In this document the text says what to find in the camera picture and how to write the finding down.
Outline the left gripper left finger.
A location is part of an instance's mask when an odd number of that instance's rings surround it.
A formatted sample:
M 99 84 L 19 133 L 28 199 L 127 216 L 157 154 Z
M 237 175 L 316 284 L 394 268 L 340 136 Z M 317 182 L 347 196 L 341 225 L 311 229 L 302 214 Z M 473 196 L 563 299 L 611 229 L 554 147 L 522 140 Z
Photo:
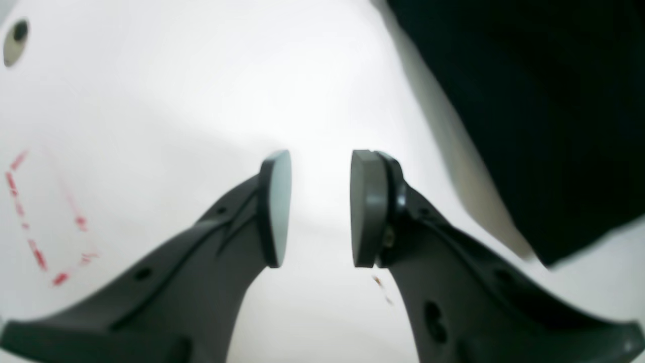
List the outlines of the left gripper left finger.
M 277 151 L 190 228 L 83 301 L 2 325 L 39 362 L 224 362 L 244 296 L 286 252 L 292 161 Z

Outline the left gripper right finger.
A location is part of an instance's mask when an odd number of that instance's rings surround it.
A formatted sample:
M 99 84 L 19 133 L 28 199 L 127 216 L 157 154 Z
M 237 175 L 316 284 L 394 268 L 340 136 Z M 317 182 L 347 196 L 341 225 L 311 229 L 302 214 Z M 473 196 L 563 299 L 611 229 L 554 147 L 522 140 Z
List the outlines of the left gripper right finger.
M 584 313 L 447 221 L 384 152 L 353 151 L 355 267 L 389 270 L 421 362 L 631 362 L 639 324 Z

